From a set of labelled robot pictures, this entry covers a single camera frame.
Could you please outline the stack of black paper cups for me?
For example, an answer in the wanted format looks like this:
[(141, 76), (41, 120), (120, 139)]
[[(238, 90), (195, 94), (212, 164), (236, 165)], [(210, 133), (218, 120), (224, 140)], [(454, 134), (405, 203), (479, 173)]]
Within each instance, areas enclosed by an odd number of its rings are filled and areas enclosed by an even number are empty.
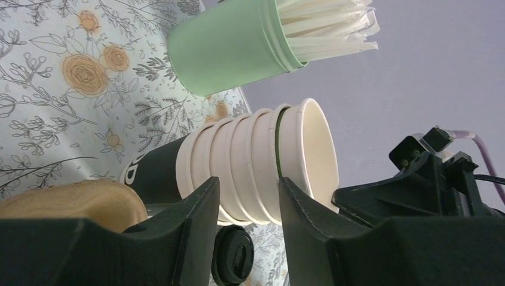
[(207, 123), (134, 158), (119, 181), (145, 204), (162, 205), (188, 197), (215, 176), (220, 182), (218, 225), (280, 224), (275, 127), (288, 108), (282, 104)]

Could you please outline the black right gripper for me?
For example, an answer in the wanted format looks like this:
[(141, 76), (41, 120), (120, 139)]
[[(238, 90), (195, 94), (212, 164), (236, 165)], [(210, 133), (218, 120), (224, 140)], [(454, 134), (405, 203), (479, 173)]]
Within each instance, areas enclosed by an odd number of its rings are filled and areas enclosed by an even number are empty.
[[(489, 175), (476, 175), (478, 166), (468, 154), (445, 153), (455, 139), (476, 143)], [(504, 179), (496, 176), (487, 149), (476, 134), (435, 126), (426, 134), (405, 137), (389, 153), (389, 159), (399, 170), (392, 178), (333, 193), (332, 204), (341, 215), (364, 226), (375, 226), (389, 217), (504, 218), (504, 212), (482, 202), (476, 182), (491, 181), (504, 195)]]

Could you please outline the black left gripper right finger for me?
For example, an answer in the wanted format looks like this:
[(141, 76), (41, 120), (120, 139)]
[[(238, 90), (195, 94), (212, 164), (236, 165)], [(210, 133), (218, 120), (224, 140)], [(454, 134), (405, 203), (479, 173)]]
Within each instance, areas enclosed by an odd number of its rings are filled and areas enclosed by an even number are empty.
[(504, 219), (393, 217), (367, 228), (279, 187), (291, 285), (503, 285)]

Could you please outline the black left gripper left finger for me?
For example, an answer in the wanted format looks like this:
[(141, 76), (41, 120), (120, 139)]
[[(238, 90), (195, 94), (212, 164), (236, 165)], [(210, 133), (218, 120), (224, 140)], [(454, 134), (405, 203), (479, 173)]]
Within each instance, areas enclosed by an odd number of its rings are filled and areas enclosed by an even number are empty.
[(121, 233), (91, 219), (2, 219), (2, 285), (207, 285), (220, 183)]

